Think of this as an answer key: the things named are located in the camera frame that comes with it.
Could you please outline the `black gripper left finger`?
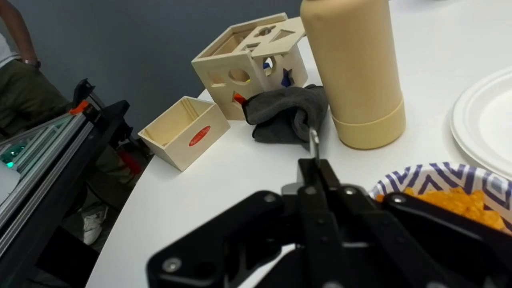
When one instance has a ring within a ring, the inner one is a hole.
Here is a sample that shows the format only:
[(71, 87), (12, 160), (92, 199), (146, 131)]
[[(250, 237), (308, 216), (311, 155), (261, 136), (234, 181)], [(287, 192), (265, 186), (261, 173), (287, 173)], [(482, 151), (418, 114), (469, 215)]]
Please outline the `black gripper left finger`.
[(282, 258), (276, 282), (303, 288), (343, 283), (343, 248), (327, 195), (340, 187), (325, 160), (300, 162), (297, 194), (260, 191), (156, 253), (146, 266), (149, 288), (237, 288)]

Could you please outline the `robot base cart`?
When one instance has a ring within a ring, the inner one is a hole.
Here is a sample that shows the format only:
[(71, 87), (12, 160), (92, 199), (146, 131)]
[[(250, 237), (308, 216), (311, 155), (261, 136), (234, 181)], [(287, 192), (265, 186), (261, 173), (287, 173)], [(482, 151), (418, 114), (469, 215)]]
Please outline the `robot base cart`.
[(130, 187), (100, 170), (101, 154), (129, 139), (130, 104), (101, 106), (85, 98), (66, 112), (2, 143), (12, 155), (2, 173), (0, 288), (21, 288), (44, 271), (69, 288), (85, 288), (98, 251), (68, 232), (63, 221), (93, 195), (119, 208)]

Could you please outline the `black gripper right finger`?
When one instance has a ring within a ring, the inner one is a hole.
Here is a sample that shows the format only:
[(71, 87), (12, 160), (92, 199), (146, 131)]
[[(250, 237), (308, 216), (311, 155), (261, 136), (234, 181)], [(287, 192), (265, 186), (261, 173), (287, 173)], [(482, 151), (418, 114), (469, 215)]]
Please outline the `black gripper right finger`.
[(511, 288), (511, 234), (405, 192), (381, 202), (353, 184), (327, 195), (343, 248), (329, 288)]

